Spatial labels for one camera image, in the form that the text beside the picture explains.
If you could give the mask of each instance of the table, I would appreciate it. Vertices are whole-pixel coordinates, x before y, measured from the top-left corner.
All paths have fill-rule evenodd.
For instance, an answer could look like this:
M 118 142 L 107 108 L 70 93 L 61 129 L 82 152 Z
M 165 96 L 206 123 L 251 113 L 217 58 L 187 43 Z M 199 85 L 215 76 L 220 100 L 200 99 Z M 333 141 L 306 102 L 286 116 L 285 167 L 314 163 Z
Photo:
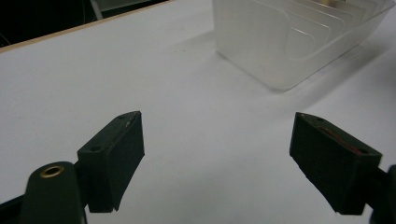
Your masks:
M 210 0 L 176 0 L 0 54 L 0 203 L 34 169 L 76 161 L 111 119 L 140 110 L 146 157 L 112 214 L 90 223 L 368 223 L 336 215 L 289 156 L 296 111 L 396 162 L 396 11 L 290 91 L 216 52 Z

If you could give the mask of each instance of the translucent plastic box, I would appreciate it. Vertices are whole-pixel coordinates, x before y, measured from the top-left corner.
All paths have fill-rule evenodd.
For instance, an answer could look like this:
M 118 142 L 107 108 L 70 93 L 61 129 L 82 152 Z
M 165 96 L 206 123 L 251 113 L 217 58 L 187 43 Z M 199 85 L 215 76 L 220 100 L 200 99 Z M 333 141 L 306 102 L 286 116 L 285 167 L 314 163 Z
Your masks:
M 393 0 L 213 0 L 218 51 L 287 90 L 369 36 Z

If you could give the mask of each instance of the storage bin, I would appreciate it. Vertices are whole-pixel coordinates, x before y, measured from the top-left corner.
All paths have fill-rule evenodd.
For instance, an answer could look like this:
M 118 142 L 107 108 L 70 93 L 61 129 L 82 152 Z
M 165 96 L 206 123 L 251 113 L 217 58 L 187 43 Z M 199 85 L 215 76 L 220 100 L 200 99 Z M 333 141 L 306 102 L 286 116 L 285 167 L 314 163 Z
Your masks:
M 218 51 L 287 90 L 369 36 L 393 0 L 213 0 Z

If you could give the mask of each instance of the white table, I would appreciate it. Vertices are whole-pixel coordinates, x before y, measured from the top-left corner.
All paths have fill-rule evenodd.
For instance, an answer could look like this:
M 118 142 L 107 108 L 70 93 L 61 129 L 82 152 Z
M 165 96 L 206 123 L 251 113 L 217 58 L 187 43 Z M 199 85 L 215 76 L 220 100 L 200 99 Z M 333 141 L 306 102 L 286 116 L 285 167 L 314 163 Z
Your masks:
M 396 10 L 287 92 L 216 53 L 210 0 L 176 0 L 0 54 L 0 203 L 30 173 L 141 110 L 146 157 L 89 223 L 361 224 L 336 215 L 289 156 L 294 113 L 323 117 L 396 163 Z

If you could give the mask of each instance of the brown edge trim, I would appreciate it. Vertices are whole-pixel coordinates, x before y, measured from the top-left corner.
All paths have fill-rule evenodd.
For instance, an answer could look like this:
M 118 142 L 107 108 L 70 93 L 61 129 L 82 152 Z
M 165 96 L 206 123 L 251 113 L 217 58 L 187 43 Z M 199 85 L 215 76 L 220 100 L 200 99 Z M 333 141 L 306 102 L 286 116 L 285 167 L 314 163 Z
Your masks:
M 146 9 L 149 9 L 149 8 L 152 8 L 152 7 L 157 7 L 159 5 L 164 5 L 166 3 L 170 3 L 170 2 L 174 2 L 174 1 L 175 0 L 168 0 L 166 2 L 161 2 L 161 3 L 158 3 L 158 4 L 154 4 L 154 5 L 149 6 L 149 7 L 142 7 L 142 8 L 139 8 L 137 10 L 134 10 L 134 11 L 125 12 L 125 13 L 122 13 L 120 15 L 109 17 L 109 18 L 106 18 L 106 19 L 103 19 L 103 20 L 86 23 L 84 25 L 76 26 L 76 27 L 73 27 L 73 28 L 70 28 L 70 29 L 67 29 L 67 30 L 63 30 L 63 31 L 60 31 L 60 32 L 56 32 L 56 33 L 53 33 L 53 34 L 50 34 L 50 35 L 43 35 L 43 36 L 40 36 L 38 38 L 26 40 L 26 41 L 23 41 L 21 43 L 17 43 L 17 44 L 13 44 L 13 45 L 10 45 L 10 46 L 6 46 L 6 47 L 3 47 L 3 48 L 0 48 L 0 53 L 6 52 L 6 51 L 10 51 L 10 50 L 13 50 L 13 49 L 18 49 L 18 48 L 21 48 L 21 47 L 24 47 L 24 46 L 27 46 L 27 45 L 31 45 L 31 44 L 34 44 L 34 43 L 37 43 L 37 42 L 40 42 L 40 41 L 43 41 L 43 40 L 46 40 L 46 39 L 53 38 L 55 36 L 65 35 L 65 34 L 68 34 L 68 33 L 71 33 L 71 32 L 75 32 L 77 30 L 82 30 L 82 29 L 85 29 L 85 28 L 88 28 L 88 27 L 91 27 L 91 26 L 94 26 L 94 25 L 97 25 L 97 24 L 100 24 L 100 23 L 104 23 L 104 22 L 107 22 L 107 21 L 112 21 L 112 20 L 115 20 L 115 19 L 120 18 L 120 17 L 128 16 L 128 15 L 134 14 L 134 13 L 139 12 L 139 11 L 143 11 L 143 10 L 146 10 Z

